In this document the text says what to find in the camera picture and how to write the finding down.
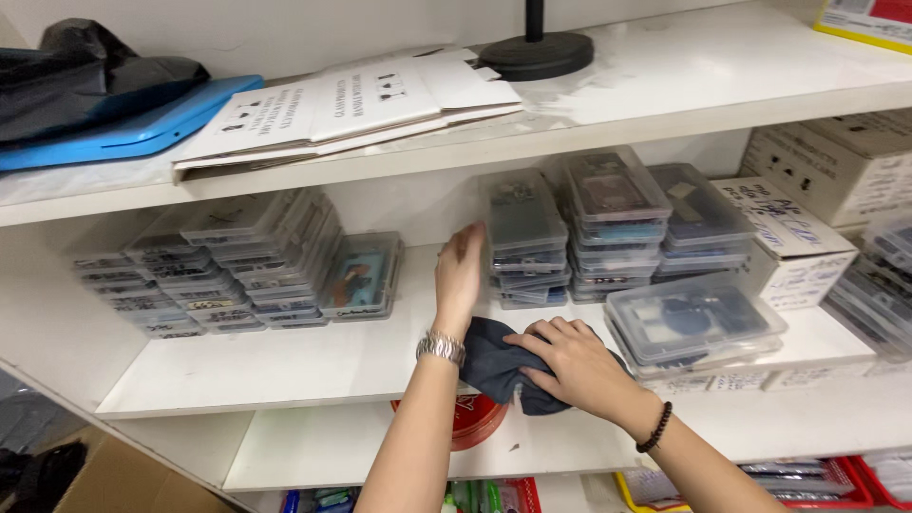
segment black pole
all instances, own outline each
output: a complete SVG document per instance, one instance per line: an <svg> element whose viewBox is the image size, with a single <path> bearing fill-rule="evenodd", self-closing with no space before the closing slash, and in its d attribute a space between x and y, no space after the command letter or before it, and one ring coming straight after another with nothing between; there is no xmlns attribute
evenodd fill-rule
<svg viewBox="0 0 912 513"><path fill-rule="evenodd" d="M525 40L537 43L544 38L544 0L525 0Z"/></svg>

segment metal watch strap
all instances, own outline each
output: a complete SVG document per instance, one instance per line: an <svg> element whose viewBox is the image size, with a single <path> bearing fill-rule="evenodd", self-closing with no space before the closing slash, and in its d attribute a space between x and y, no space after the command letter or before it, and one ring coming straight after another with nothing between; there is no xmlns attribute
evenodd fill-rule
<svg viewBox="0 0 912 513"><path fill-rule="evenodd" d="M439 331L429 330L424 334L424 337L418 342L415 358L420 358L426 352L452 361L458 367L461 367L465 361L465 347L462 342Z"/></svg>

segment black stand base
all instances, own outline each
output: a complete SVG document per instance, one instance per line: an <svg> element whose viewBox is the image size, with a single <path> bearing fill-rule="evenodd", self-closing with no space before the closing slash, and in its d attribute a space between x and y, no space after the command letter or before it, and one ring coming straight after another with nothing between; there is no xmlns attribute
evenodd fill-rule
<svg viewBox="0 0 912 513"><path fill-rule="evenodd" d="M482 50L479 67L491 68L508 82L550 79L579 71L592 63L592 39L582 34L549 32L530 43L511 37Z"/></svg>

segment wrist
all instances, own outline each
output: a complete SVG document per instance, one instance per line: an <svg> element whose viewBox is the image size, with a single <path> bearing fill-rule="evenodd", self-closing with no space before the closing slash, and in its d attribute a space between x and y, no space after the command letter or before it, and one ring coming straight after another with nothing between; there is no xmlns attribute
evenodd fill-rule
<svg viewBox="0 0 912 513"><path fill-rule="evenodd" d="M625 409L617 425L630 435L637 444L644 444L652 436L662 418L665 404L653 392L640 389L637 397Z"/></svg>
<svg viewBox="0 0 912 513"><path fill-rule="evenodd" d="M434 319L434 323L430 325L430 329L442 333L451 339L463 342L465 340L465 332L469 330L469 321L465 319L437 316L437 318Z"/></svg>

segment stacked plastic case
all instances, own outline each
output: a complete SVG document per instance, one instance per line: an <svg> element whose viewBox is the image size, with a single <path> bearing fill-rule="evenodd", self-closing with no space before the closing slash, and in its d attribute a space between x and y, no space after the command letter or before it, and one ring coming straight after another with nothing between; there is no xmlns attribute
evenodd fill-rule
<svg viewBox="0 0 912 513"><path fill-rule="evenodd" d="M483 176L491 292L503 309L565 305L571 271L567 227L536 169Z"/></svg>
<svg viewBox="0 0 912 513"><path fill-rule="evenodd" d="M343 237L320 301L326 318L335 322L388 319L404 253L399 232Z"/></svg>
<svg viewBox="0 0 912 513"><path fill-rule="evenodd" d="M149 231L174 208L140 209L105 215L69 250L83 285L120 316L156 339L202 335L206 328L169 296L164 284L180 280L208 257L203 249L183 255L138 251L134 239Z"/></svg>
<svg viewBox="0 0 912 513"><path fill-rule="evenodd" d="M571 154L562 164L574 302L603 302L612 291L648 285L671 206L642 162L617 146Z"/></svg>
<svg viewBox="0 0 912 513"><path fill-rule="evenodd" d="M872 223L824 307L884 361L912 361L912 215Z"/></svg>
<svg viewBox="0 0 912 513"><path fill-rule="evenodd" d="M633 373L667 378L779 350L787 324L737 278L711 274L610 294L608 327Z"/></svg>
<svg viewBox="0 0 912 513"><path fill-rule="evenodd" d="M747 259L756 227L696 168L672 163L648 169L674 209L653 283L734 268Z"/></svg>
<svg viewBox="0 0 912 513"><path fill-rule="evenodd" d="M214 332L328 323L318 307L318 291L342 230L332 204L316 189L206 202L183 225L181 235L194 246L208 248L213 263L224 268L223 282L207 284L207 291L217 289L220 298L209 308L191 310Z"/></svg>

